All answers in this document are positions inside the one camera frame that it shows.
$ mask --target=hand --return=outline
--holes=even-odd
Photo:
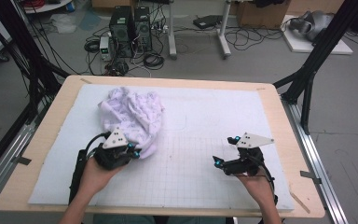
[[[255,176],[236,175],[258,204],[274,203],[274,196],[266,174],[260,168]]]
[[[264,169],[260,168],[255,176],[236,175],[246,187],[249,194],[260,206],[265,224],[282,223],[275,206],[274,195],[267,181]]]
[[[83,219],[84,212],[94,194],[103,189],[109,180],[124,166],[112,171],[104,170],[94,158],[87,161],[80,180],[79,190],[63,214],[60,224],[78,224]]]
[[[87,161],[77,194],[89,195],[92,197],[103,189],[109,180],[123,168],[124,166],[118,167],[112,171],[104,170],[104,168],[98,165],[97,161],[91,157]]]

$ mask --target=cardboard box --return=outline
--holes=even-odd
[[[301,16],[306,11],[321,10],[324,13],[337,13],[344,0],[292,0],[287,15]]]
[[[113,8],[116,6],[132,6],[134,8],[136,0],[91,0],[92,7]]]
[[[256,7],[255,4],[248,2],[240,3],[237,11],[238,25],[253,28],[281,29],[282,21],[290,2],[291,0],[286,0],[282,4],[267,7]]]
[[[229,8],[228,15],[237,15],[239,5],[240,5],[240,2],[232,1],[231,2],[231,7]]]

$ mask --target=human hand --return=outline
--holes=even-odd
[[[124,166],[121,166],[108,171],[102,168],[93,157],[89,158],[80,180],[77,195],[88,195],[92,197],[103,189],[109,180],[123,168]]]
[[[260,206],[264,223],[282,223],[278,210],[275,207],[274,194],[270,183],[267,181],[264,169],[260,167],[257,174],[254,176],[238,174],[236,177],[242,182],[249,194]]]
[[[264,204],[275,206],[274,195],[264,169],[260,168],[254,176],[238,174],[236,177],[260,206]]]

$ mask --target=wooden table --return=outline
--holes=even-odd
[[[33,192],[44,159],[55,142],[66,115],[77,97],[78,91],[85,84],[258,91],[295,204],[293,211],[280,213],[281,217],[324,216],[324,207],[312,179],[300,176],[300,171],[308,171],[309,169],[285,114],[279,94],[273,85],[266,83],[90,76],[70,76],[65,80],[60,92],[57,94],[48,113],[37,129],[34,138],[23,154],[23,157],[31,159],[32,162],[29,165],[17,165],[0,194],[0,210],[41,212],[60,212],[65,210],[66,206],[63,205],[28,204],[28,199]],[[167,216],[260,216],[259,213],[233,209],[129,208],[109,206],[90,206],[87,212]]]

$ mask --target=forearm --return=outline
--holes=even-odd
[[[60,224],[80,224],[91,198],[77,194],[63,214]]]
[[[260,203],[261,215],[265,224],[281,224],[281,218],[274,203]]]

